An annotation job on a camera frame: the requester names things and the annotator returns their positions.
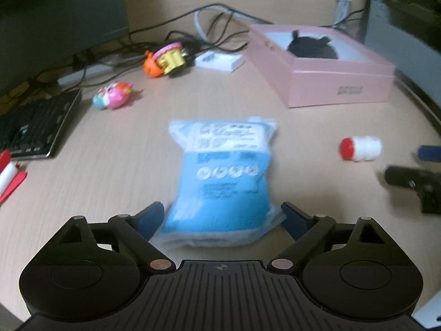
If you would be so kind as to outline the red white toy rocket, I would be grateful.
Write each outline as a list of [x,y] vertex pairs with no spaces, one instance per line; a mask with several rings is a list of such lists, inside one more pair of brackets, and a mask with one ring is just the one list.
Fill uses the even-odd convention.
[[8,150],[1,152],[0,202],[3,203],[25,180],[27,173],[12,161]]

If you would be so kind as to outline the orange yellow toy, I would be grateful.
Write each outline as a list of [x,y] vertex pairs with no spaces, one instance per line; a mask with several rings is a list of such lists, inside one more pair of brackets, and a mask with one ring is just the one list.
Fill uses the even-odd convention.
[[174,76],[191,66],[195,52],[184,47],[181,42],[168,43],[160,48],[147,50],[144,53],[144,72],[151,78]]

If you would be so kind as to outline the pink cardboard box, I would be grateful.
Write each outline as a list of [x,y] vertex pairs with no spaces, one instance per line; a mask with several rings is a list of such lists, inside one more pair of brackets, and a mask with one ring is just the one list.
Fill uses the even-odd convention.
[[[294,55],[288,50],[294,31],[323,40],[336,58]],[[308,25],[251,25],[248,60],[288,108],[385,102],[396,69],[349,36]]]

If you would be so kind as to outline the black computer monitor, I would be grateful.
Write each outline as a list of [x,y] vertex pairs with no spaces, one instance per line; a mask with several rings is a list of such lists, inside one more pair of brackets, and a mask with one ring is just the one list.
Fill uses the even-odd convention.
[[1,0],[1,93],[127,34],[124,0]]

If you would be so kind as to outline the blue face mask package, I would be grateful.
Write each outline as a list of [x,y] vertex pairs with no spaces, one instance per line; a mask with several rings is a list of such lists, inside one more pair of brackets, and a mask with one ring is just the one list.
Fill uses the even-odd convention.
[[271,119],[174,120],[183,150],[177,198],[154,241],[169,247],[251,244],[286,219],[268,190]]

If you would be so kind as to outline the white power strip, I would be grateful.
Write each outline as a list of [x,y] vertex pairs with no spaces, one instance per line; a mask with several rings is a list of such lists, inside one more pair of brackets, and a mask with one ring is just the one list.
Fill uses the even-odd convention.
[[66,87],[71,84],[78,84],[80,81],[83,81],[84,79],[94,78],[97,76],[110,73],[113,70],[114,70],[114,66],[104,63],[97,63],[91,66],[87,66],[82,70],[61,76],[57,80],[57,83],[60,87]]

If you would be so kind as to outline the black keyboard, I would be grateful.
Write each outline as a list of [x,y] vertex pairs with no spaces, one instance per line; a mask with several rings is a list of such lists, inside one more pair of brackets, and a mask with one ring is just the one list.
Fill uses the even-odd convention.
[[82,101],[80,89],[38,99],[1,116],[1,151],[15,161],[50,158]]

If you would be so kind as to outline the white bottle red cap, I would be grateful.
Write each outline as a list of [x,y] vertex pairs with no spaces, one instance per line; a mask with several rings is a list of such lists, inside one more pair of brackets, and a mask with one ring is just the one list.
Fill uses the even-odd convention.
[[339,145],[339,153],[347,161],[373,161],[383,150],[380,138],[372,136],[344,138]]

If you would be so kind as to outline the black plush toy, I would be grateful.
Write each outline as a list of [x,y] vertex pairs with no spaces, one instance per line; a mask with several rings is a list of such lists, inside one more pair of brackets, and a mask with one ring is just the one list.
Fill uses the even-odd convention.
[[338,59],[336,50],[330,45],[331,38],[323,36],[322,38],[311,38],[301,36],[299,30],[292,32],[292,41],[287,47],[287,51],[297,58],[320,58],[320,59]]

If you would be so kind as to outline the pink teal toy figure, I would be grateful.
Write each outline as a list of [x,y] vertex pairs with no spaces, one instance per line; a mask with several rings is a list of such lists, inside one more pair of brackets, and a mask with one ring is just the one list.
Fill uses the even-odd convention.
[[133,84],[115,82],[101,88],[92,98],[92,105],[99,109],[116,109],[123,106],[131,97]]

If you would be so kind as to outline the white small box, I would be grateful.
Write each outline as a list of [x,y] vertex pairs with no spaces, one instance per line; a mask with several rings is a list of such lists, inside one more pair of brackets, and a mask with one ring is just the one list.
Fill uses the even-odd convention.
[[196,67],[225,73],[232,73],[243,64],[244,57],[242,54],[231,55],[213,51],[207,51],[194,60],[194,66]]

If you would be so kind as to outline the computer tower case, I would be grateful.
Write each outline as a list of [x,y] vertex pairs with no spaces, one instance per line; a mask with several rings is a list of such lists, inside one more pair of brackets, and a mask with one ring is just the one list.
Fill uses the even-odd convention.
[[440,0],[369,0],[365,45],[440,95]]

